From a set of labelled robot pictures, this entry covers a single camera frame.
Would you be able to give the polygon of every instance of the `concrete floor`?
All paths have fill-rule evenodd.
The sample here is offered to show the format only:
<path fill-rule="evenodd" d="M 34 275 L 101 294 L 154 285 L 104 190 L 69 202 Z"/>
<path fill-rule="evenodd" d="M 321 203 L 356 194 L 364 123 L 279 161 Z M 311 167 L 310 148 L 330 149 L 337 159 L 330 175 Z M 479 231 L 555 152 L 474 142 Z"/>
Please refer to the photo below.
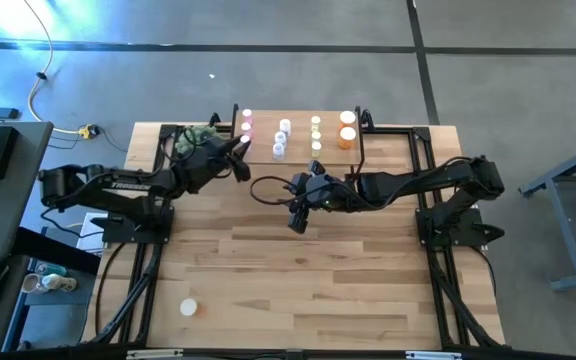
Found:
<path fill-rule="evenodd" d="M 0 39 L 43 40 L 19 3 L 8 13 L 0 7 Z M 63 41 L 413 45 L 405 0 L 32 3 L 53 38 Z M 576 0 L 416 3 L 427 46 L 576 47 Z M 9 21 L 13 15 L 16 25 Z M 22 109 L 23 120 L 32 120 L 26 97 L 46 56 L 0 50 L 0 106 Z M 545 194 L 524 200 L 514 191 L 576 152 L 576 57 L 433 55 L 428 64 L 439 121 L 458 127 L 466 154 L 497 162 L 508 189 L 494 203 L 480 204 L 485 220 L 507 233 L 489 255 L 508 344 L 576 355 L 576 290 L 549 287 L 550 280 L 572 274 L 550 202 Z M 99 124 L 124 148 L 135 121 L 208 120 L 215 111 L 227 119 L 233 102 L 267 109 L 361 105 L 378 123 L 428 124 L 412 54 L 59 51 L 49 76 L 36 101 L 46 120 L 67 128 Z M 76 151 L 49 149 L 42 166 L 113 166 L 124 159 L 99 139 Z M 41 208 L 35 191 L 23 224 L 44 225 Z M 79 222 L 84 212 L 56 218 Z M 53 310 L 55 321 L 68 322 L 71 311 Z M 32 319 L 28 326 L 39 327 Z M 41 331 L 26 334 L 46 346 L 70 343 L 67 334 L 78 334 L 63 331 L 63 338 L 51 337 L 54 342 Z"/>

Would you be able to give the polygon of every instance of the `gray metal frame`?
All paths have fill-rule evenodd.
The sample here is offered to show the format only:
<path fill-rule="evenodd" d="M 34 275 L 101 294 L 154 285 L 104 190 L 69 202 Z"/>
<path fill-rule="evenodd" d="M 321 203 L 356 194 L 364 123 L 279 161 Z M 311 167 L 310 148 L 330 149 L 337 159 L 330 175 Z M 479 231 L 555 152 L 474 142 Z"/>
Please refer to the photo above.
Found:
<path fill-rule="evenodd" d="M 561 197 L 559 196 L 558 182 L 566 181 L 571 175 L 576 173 L 576 155 L 567 161 L 563 162 L 554 169 L 548 171 L 544 175 L 533 180 L 525 186 L 519 188 L 519 192 L 524 197 L 530 197 L 535 191 L 546 189 L 550 200 L 552 202 L 553 208 L 555 210 L 555 216 L 559 221 L 559 227 L 561 228 L 561 233 L 564 236 L 564 242 L 566 248 L 568 249 L 568 254 L 570 255 L 570 260 L 575 269 L 576 273 L 576 242 L 575 237 L 570 226 L 570 217 L 566 214 Z M 557 281 L 552 281 L 550 283 L 555 290 L 564 290 L 576 287 L 576 275 L 568 276 Z"/>

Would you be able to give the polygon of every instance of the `wooden tabletop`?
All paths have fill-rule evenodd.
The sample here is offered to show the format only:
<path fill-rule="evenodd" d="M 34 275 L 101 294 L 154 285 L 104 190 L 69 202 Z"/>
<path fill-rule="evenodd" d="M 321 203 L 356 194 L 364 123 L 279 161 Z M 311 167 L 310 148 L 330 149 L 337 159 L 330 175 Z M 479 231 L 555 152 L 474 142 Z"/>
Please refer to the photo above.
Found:
<path fill-rule="evenodd" d="M 126 167 L 151 169 L 159 123 L 137 123 Z M 461 155 L 455 127 L 431 126 L 436 162 Z M 408 142 L 398 135 L 366 135 L 363 171 L 409 172 Z M 303 165 L 252 165 L 253 179 L 290 179 Z M 327 166 L 342 176 L 347 166 Z M 280 183 L 260 184 L 258 195 L 288 198 Z M 148 337 L 149 347 L 439 349 L 425 252 L 419 247 L 415 196 L 378 212 L 311 212 L 305 234 L 286 227 L 285 206 L 249 195 L 250 182 L 214 180 L 198 195 L 174 202 L 171 241 L 164 248 Z M 101 299 L 102 326 L 126 296 L 136 245 L 111 265 Z M 105 251 L 99 276 L 112 251 Z M 454 249 L 462 297 L 497 341 L 503 334 L 486 263 L 471 249 Z M 94 303 L 83 340 L 94 336 Z M 193 317 L 179 305 L 192 297 Z M 133 319 L 136 333 L 142 303 Z M 447 306 L 457 339 L 454 313 Z"/>
<path fill-rule="evenodd" d="M 242 112 L 237 112 L 237 127 L 235 135 L 243 134 L 241 124 L 244 122 Z M 307 164 L 312 156 L 311 118 L 319 116 L 321 124 L 321 145 L 317 160 L 328 165 L 357 166 L 361 160 L 359 151 L 359 135 L 350 149 L 341 149 L 338 145 L 341 111 L 277 111 L 253 110 L 252 112 L 252 144 L 246 153 L 248 164 L 276 164 L 273 160 L 272 146 L 275 144 L 275 133 L 279 131 L 279 121 L 288 119 L 292 134 L 288 138 L 283 164 Z M 351 127 L 358 131 L 356 120 Z"/>

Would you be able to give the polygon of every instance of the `white cable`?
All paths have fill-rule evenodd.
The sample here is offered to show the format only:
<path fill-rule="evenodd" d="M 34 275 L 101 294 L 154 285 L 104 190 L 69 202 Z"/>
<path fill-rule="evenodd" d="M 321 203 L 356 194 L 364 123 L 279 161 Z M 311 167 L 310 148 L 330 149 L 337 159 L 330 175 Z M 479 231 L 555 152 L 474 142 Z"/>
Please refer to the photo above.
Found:
<path fill-rule="evenodd" d="M 46 26 L 44 25 L 43 21 L 41 21 L 41 18 L 35 12 L 35 9 L 33 9 L 32 6 L 30 6 L 30 3 L 28 3 L 28 0 L 24 0 L 24 2 L 26 3 L 26 6 L 28 6 L 28 9 L 30 9 L 30 11 L 32 11 L 33 15 L 35 15 L 35 18 L 37 18 L 37 21 L 39 21 L 39 24 L 44 29 L 44 33 L 46 33 L 46 38 L 48 38 L 48 45 L 50 46 L 50 57 L 48 58 L 48 62 L 46 63 L 46 66 L 44 66 L 44 69 L 41 71 L 41 73 L 45 75 L 46 71 L 48 71 L 48 67 L 50 67 L 50 64 L 52 63 L 52 55 L 53 55 L 52 39 L 50 38 L 50 34 L 48 33 L 48 29 L 46 29 Z M 28 94 L 28 109 L 30 110 L 30 113 L 35 118 L 35 120 L 40 121 L 40 122 L 44 121 L 44 120 L 41 117 L 39 117 L 39 115 L 37 115 L 37 113 L 35 112 L 35 109 L 32 106 L 32 102 L 35 99 L 35 95 L 37 95 L 37 92 L 39 91 L 39 83 L 41 82 L 41 80 L 42 80 L 41 78 L 37 77 L 35 84 L 32 86 L 32 89 L 30 90 L 30 94 Z M 54 128 L 53 131 L 57 131 L 57 132 L 60 132 L 63 134 L 79 134 L 78 130 L 64 130 L 64 129 Z"/>

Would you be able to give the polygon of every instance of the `table leg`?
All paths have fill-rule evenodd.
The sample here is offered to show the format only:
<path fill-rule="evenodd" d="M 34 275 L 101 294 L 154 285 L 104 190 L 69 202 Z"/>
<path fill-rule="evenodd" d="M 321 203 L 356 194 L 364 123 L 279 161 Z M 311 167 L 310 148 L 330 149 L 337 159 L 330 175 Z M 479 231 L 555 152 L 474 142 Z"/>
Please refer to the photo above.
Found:
<path fill-rule="evenodd" d="M 17 230 L 12 254 L 27 255 L 92 275 L 97 275 L 100 262 L 98 256 L 62 244 L 23 227 L 19 227 Z"/>

